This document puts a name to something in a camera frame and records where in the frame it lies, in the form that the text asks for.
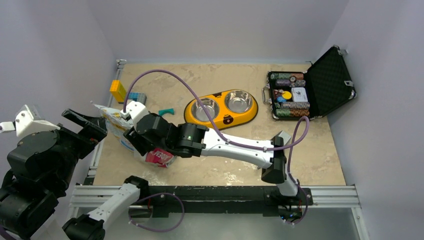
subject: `yellow toy block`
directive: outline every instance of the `yellow toy block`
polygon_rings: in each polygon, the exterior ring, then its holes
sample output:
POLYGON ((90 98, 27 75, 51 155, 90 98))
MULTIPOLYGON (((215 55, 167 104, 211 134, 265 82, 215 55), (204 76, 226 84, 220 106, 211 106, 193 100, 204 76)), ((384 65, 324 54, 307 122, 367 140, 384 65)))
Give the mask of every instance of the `yellow toy block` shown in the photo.
POLYGON ((125 95, 127 94, 127 91, 125 90, 124 86, 122 86, 121 81, 113 80, 112 85, 110 85, 109 92, 113 95, 113 97, 116 99, 116 101, 119 104, 124 103, 124 99, 125 99, 125 95))

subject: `snack bag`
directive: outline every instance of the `snack bag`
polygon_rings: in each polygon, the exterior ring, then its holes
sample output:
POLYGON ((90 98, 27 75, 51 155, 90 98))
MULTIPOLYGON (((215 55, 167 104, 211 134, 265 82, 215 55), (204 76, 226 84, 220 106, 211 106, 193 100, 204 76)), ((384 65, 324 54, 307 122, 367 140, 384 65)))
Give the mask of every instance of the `snack bag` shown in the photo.
POLYGON ((107 130, 112 133, 126 149, 133 152, 134 157, 145 163, 154 164, 162 168, 168 168, 169 165, 175 161, 176 156, 160 148, 155 148, 153 151, 141 156, 134 146, 124 137, 124 132, 133 127, 133 120, 130 119, 127 121, 123 119, 120 115, 121 110, 119 109, 97 104, 93 105, 98 108, 100 110, 100 114, 106 118, 107 130))

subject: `beige tabletop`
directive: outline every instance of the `beige tabletop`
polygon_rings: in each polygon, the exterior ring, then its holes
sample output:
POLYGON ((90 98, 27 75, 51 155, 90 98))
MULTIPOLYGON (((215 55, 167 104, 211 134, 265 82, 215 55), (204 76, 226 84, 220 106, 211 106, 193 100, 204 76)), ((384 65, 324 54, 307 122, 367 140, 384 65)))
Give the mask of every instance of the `beige tabletop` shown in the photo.
MULTIPOLYGON (((128 90, 139 74, 151 69, 171 71, 185 80, 200 96, 230 89, 249 92, 258 102, 258 114, 248 124, 223 130, 224 133, 255 140, 270 140, 278 132, 290 135, 296 121, 274 121, 269 104, 262 103, 262 88, 268 71, 305 71, 309 64, 126 64, 121 76, 128 90)), ((194 97, 172 76, 151 73, 140 79, 132 92, 146 93, 149 111, 174 108, 175 115, 163 117, 175 125, 184 123, 184 108, 194 97)), ((115 100, 112 107, 122 109, 115 100)), ((299 128, 300 136, 304 123, 299 128)), ((291 172, 302 185, 345 185, 339 157, 326 117, 311 121, 306 138, 293 149, 291 172)), ((177 158, 169 168, 141 162, 110 133, 100 155, 94 185, 122 185, 130 175, 151 185, 248 186, 268 185, 261 181, 261 170, 255 165, 223 158, 177 158)))

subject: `double pet bowl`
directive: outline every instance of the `double pet bowl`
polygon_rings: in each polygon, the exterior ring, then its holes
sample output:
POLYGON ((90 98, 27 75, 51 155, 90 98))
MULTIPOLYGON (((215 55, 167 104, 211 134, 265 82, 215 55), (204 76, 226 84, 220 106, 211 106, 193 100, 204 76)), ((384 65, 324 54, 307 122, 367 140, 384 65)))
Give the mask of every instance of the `double pet bowl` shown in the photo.
MULTIPOLYGON (((248 123, 258 114, 258 103, 255 98, 239 89, 201 96, 200 100, 219 129, 248 123)), ((185 107, 184 120, 187 123, 212 127, 208 116, 196 99, 185 107)))

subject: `teal toy piece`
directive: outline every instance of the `teal toy piece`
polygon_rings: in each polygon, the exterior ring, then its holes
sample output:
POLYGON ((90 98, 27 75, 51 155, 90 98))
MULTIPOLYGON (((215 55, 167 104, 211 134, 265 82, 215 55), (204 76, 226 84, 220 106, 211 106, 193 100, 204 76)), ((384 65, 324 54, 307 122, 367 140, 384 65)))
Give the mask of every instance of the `teal toy piece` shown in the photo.
POLYGON ((130 92, 128 95, 128 99, 131 99, 133 101, 137 101, 141 93, 139 92, 130 92))
POLYGON ((158 114, 159 114, 159 116, 163 116, 164 114, 172 114, 172 115, 175 115, 175 113, 174 113, 174 109, 173 109, 173 108, 164 109, 164 110, 159 110, 158 114))

